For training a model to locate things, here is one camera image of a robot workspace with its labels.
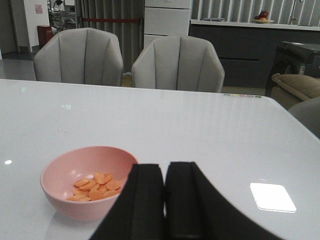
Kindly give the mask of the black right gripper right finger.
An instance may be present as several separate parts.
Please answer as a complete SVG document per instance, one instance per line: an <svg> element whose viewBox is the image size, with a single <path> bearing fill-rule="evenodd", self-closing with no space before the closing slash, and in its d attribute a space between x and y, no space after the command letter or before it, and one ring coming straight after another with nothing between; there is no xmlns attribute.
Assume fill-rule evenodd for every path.
<svg viewBox="0 0 320 240"><path fill-rule="evenodd" d="M277 240L233 206L195 162L171 162L165 178L171 240Z"/></svg>

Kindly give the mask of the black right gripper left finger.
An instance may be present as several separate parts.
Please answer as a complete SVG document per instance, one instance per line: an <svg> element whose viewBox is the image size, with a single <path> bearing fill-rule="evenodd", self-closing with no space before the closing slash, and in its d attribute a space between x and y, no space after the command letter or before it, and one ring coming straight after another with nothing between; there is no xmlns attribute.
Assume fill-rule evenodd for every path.
<svg viewBox="0 0 320 240"><path fill-rule="evenodd" d="M157 164L134 164L91 240L163 240L164 182Z"/></svg>

